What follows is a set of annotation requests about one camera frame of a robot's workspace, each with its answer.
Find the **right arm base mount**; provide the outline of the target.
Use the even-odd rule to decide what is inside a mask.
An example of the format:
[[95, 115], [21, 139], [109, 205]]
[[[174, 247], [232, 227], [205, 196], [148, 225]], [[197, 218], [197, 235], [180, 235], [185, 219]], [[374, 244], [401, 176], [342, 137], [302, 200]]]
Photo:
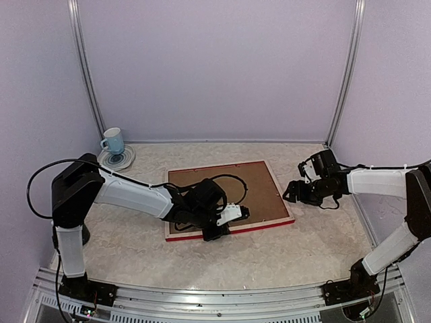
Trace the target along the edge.
[[377, 283], [355, 285], [350, 280], [326, 282], [322, 287], [326, 306], [337, 305], [380, 293]]

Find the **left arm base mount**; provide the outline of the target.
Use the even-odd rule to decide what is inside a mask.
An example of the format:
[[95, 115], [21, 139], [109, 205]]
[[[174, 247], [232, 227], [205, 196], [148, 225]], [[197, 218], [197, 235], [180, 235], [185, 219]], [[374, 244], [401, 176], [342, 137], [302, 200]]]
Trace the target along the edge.
[[64, 279], [59, 287], [61, 295], [108, 307], [113, 306], [117, 290], [113, 284], [81, 279]]

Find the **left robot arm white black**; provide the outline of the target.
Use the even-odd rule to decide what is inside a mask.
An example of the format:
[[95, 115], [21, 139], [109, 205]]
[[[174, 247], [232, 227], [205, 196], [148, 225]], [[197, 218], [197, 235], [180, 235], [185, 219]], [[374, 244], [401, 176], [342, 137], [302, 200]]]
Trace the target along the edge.
[[180, 188], [171, 183], [146, 184], [104, 169], [91, 153], [82, 155], [52, 182], [52, 218], [63, 266], [60, 293], [92, 301], [97, 284], [88, 279], [83, 255], [85, 218], [94, 203], [143, 212], [162, 221], [201, 229], [211, 241], [228, 233], [228, 222], [241, 216], [226, 193], [205, 178]]

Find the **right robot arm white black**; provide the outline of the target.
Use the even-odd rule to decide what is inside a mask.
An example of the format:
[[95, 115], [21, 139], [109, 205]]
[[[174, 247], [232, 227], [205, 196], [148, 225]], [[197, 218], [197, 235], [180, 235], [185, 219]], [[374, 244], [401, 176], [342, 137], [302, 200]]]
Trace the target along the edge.
[[325, 303], [333, 305], [380, 293], [378, 274], [406, 259], [430, 238], [430, 162], [408, 166], [347, 166], [330, 149], [298, 164], [301, 178], [291, 181], [283, 199], [321, 208], [331, 197], [338, 204], [352, 195], [366, 218], [395, 216], [385, 237], [355, 262], [350, 276], [322, 286]]

